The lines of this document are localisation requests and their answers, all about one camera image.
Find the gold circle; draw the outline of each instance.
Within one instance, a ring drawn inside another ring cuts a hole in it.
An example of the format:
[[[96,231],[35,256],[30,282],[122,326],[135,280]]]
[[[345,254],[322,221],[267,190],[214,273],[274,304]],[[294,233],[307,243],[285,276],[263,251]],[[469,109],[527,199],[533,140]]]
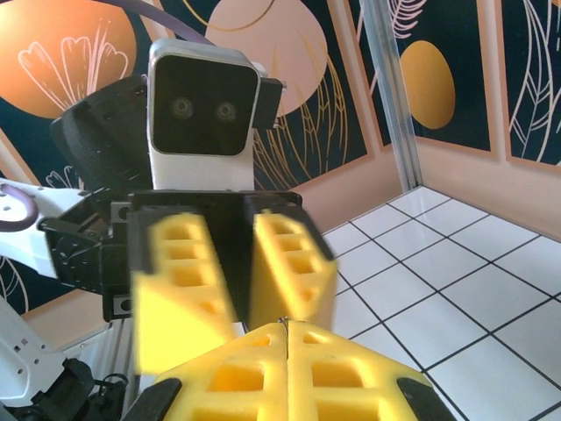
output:
[[[456,89],[438,48],[428,41],[414,42],[401,55],[401,69],[413,118],[433,130],[450,123],[456,108]]]
[[[130,75],[137,45],[126,13],[91,0],[0,5],[0,96],[43,118]]]

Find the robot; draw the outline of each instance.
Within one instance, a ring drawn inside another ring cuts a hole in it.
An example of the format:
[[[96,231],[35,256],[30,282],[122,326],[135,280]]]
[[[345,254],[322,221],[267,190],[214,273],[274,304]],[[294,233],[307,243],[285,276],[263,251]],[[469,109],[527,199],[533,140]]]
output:
[[[141,1],[105,3],[204,41]],[[158,376],[123,413],[126,382],[93,379],[0,300],[1,420],[454,419],[420,373],[329,332],[333,254],[300,196],[254,190],[252,132],[282,89],[240,52],[157,41],[147,76],[53,122],[88,191],[0,180],[22,215],[0,253],[132,317],[137,372]]]

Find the leaf illustration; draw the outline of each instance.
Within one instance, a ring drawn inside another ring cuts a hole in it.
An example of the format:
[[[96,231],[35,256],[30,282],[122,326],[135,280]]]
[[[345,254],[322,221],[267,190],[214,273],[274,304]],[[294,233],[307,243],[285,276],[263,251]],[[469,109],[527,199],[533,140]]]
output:
[[[520,158],[540,161],[550,140],[555,92],[548,34],[530,0],[523,3],[528,26],[528,59],[509,129],[512,141],[522,144]],[[534,142],[540,142],[539,147],[530,144]]]
[[[37,41],[18,53],[22,69],[62,111],[96,92],[99,81],[107,82],[114,72],[122,79],[129,67],[128,56],[107,42],[108,28],[100,24],[96,36],[65,37],[60,51],[47,51]]]
[[[73,167],[66,165],[62,171],[62,175],[57,171],[51,171],[45,179],[46,185],[52,189],[81,189],[84,190],[84,184],[78,173]]]
[[[427,0],[387,0],[389,14],[392,19],[392,29],[397,39],[407,39],[411,31],[419,23],[417,18],[423,13],[423,6]],[[364,26],[364,7],[361,4],[359,21],[357,23],[357,40],[360,41],[362,27]],[[378,76],[374,73],[370,82],[370,93],[372,94],[378,83]]]
[[[0,256],[0,294],[9,303],[10,297],[19,293],[23,296],[23,312],[29,311],[29,298],[24,281],[10,259]]]
[[[417,18],[423,13],[427,0],[388,0],[392,28],[397,39],[411,36],[411,30],[418,24]]]

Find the yellow foam pad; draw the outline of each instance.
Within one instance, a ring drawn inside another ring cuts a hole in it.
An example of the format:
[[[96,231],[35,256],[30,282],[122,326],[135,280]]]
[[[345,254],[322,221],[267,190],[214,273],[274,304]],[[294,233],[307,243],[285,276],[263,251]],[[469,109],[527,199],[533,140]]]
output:
[[[161,375],[182,387],[166,421],[286,421],[287,346],[270,324]]]
[[[290,421],[417,421],[397,385],[414,369],[319,327],[288,324]]]
[[[204,218],[178,214],[150,228],[154,274],[131,274],[134,359],[158,375],[235,338],[235,313]]]
[[[256,215],[253,232],[250,330],[284,317],[330,329],[337,263],[305,224],[284,215]]]

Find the floor tile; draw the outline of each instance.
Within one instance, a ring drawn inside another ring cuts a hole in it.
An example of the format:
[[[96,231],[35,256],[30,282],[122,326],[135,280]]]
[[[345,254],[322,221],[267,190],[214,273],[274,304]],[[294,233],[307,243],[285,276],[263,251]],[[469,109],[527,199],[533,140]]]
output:
[[[490,331],[548,299],[494,265],[485,266],[442,293]]]
[[[482,210],[457,200],[450,200],[423,213],[417,219],[443,235],[451,235],[485,215],[487,214]]]
[[[446,202],[448,199],[449,197],[441,195],[434,190],[421,187],[393,200],[390,204],[411,217],[416,217]]]
[[[423,224],[409,221],[379,236],[376,242],[400,260],[431,246],[442,238]]]
[[[544,304],[496,335],[561,386],[561,303]]]
[[[486,265],[486,261],[445,239],[403,262],[434,288],[441,289]]]
[[[397,263],[373,241],[343,254],[337,259],[339,272],[351,284],[364,281]]]
[[[335,299],[335,315],[332,331],[344,338],[350,338],[379,323],[359,296],[351,289]]]
[[[386,322],[387,327],[429,367],[482,337],[485,331],[441,296],[432,296]]]
[[[444,404],[446,405],[446,408],[448,408],[448,410],[451,412],[451,414],[454,416],[454,418],[456,418],[456,421],[464,421],[465,418],[462,417],[459,414],[459,412],[456,410],[456,408],[454,408],[454,406],[451,404],[451,402],[448,400],[448,398],[442,394],[440,389],[435,388],[435,391],[436,391],[437,395],[440,397],[440,400],[442,402],[444,402]]]
[[[454,241],[489,260],[495,260],[536,237],[532,231],[490,216],[451,236]]]
[[[402,264],[361,283],[355,290],[381,320],[393,316],[434,292],[434,289]]]
[[[370,238],[378,237],[410,218],[389,205],[384,205],[352,221]]]
[[[561,399],[561,391],[494,338],[430,370],[471,420],[528,421]]]
[[[343,292],[350,288],[351,286],[347,283],[341,274],[337,273],[337,294]]]
[[[366,348],[372,349],[376,353],[381,353],[392,360],[396,360],[401,364],[410,366],[415,370],[420,370],[419,366],[405,352],[403,346],[395,340],[395,338],[383,325],[378,325],[373,329],[362,333],[353,339],[353,341]]]
[[[540,421],[559,421],[561,419],[561,408],[550,412],[545,417],[540,418]]]
[[[561,243],[539,237],[497,260],[497,265],[548,294],[556,295],[561,292],[560,256]]]
[[[323,238],[336,257],[368,241],[368,237],[352,224],[341,225]]]

